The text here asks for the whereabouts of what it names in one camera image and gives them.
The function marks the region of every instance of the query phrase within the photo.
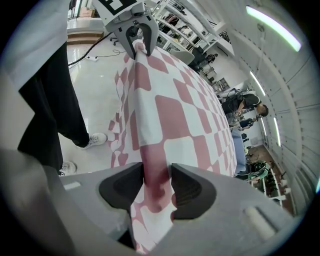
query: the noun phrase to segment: gray chair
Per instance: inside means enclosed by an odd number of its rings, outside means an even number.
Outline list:
[[[195,56],[186,50],[170,50],[170,53],[178,58],[180,61],[184,62],[185,64],[189,65],[195,58]]]

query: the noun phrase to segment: ceiling beam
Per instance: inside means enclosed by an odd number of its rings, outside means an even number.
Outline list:
[[[295,147],[296,147],[295,154],[296,154],[296,157],[301,161],[302,160],[302,132],[301,132],[299,114],[296,109],[296,105],[295,105],[294,99],[292,98],[291,92],[287,84],[283,80],[282,75],[276,69],[274,64],[268,59],[268,57],[264,55],[256,45],[254,45],[251,41],[249,41],[246,37],[244,37],[239,32],[235,31],[234,29],[230,29],[229,32],[231,32],[235,37],[241,40],[248,48],[250,48],[252,52],[257,55],[258,58],[262,56],[262,61],[269,68],[273,76],[276,78],[283,92],[283,95],[288,103],[289,110],[292,115],[292,120],[294,122],[294,133],[295,133]]]

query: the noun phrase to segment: wooden step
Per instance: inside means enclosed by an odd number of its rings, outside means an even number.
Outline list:
[[[104,36],[103,31],[77,31],[68,33],[68,38],[81,38],[81,37],[98,37],[102,38]]]
[[[93,45],[96,41],[100,38],[96,36],[86,36],[86,37],[75,37],[75,38],[68,38],[66,41],[67,46],[71,45]]]

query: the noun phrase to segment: chair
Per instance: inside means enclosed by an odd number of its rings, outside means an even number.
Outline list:
[[[195,58],[195,56],[191,52],[186,51],[186,50],[173,50],[173,49],[171,49],[170,53],[187,65],[189,65]]]
[[[194,60],[188,66],[198,72],[200,69],[199,65],[206,60],[207,54],[204,53],[204,50],[200,46],[193,48],[192,54],[194,55]]]
[[[116,46],[116,43],[119,42],[118,38],[116,38],[116,37],[111,37],[111,38],[110,38],[110,42],[112,42],[112,39],[115,40],[115,41],[113,42],[113,45]]]

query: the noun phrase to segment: white shirt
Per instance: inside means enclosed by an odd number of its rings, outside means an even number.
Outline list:
[[[19,90],[67,41],[70,0],[41,0],[8,41],[1,65]]]

